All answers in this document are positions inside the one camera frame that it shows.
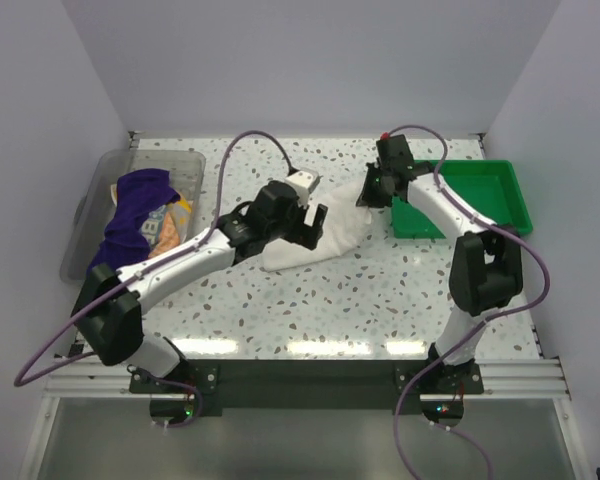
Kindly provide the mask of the purple towel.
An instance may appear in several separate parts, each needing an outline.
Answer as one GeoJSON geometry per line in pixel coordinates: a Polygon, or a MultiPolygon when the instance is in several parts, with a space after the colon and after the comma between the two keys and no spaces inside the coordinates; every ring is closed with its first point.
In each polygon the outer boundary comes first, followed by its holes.
{"type": "Polygon", "coordinates": [[[167,170],[148,168],[121,176],[116,183],[117,206],[104,230],[104,239],[86,273],[101,264],[112,270],[146,260],[149,242],[141,233],[143,223],[160,207],[179,200],[170,186],[167,170]]]}

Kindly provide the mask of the white towel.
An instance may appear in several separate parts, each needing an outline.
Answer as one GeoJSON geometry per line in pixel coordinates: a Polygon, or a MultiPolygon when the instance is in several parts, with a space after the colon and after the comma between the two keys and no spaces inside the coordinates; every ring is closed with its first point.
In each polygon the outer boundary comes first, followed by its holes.
{"type": "Polygon", "coordinates": [[[328,208],[317,247],[309,250],[276,240],[268,244],[261,255],[264,270],[275,272],[311,265],[340,257],[358,247],[373,223],[371,209],[356,205],[362,186],[362,179],[354,180],[312,200],[310,218],[315,216],[319,204],[328,208]]]}

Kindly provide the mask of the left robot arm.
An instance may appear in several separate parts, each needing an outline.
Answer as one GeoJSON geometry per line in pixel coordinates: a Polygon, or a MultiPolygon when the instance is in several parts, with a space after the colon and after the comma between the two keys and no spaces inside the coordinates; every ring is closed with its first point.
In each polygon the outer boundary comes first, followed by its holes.
{"type": "Polygon", "coordinates": [[[93,353],[105,366],[145,371],[165,392],[181,390],[188,379],[186,358],[170,340],[145,333],[144,315],[190,283],[261,254],[277,239],[315,249],[328,209],[319,205],[312,224],[305,218],[319,181],[302,171],[271,181],[253,201],[164,255],[117,271],[105,264],[93,268],[74,306],[78,330],[93,353]]]}

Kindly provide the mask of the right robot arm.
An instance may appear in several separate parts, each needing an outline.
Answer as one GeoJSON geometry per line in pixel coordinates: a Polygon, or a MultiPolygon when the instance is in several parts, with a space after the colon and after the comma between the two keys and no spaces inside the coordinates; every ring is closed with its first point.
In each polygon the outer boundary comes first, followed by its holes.
{"type": "Polygon", "coordinates": [[[489,315],[501,311],[523,286],[517,233],[490,229],[494,221],[459,197],[428,161],[414,160],[403,135],[383,134],[378,157],[367,165],[359,207],[412,206],[454,243],[449,292],[454,302],[443,333],[431,346],[425,379],[448,392],[461,380],[459,366],[472,362],[489,315]]]}

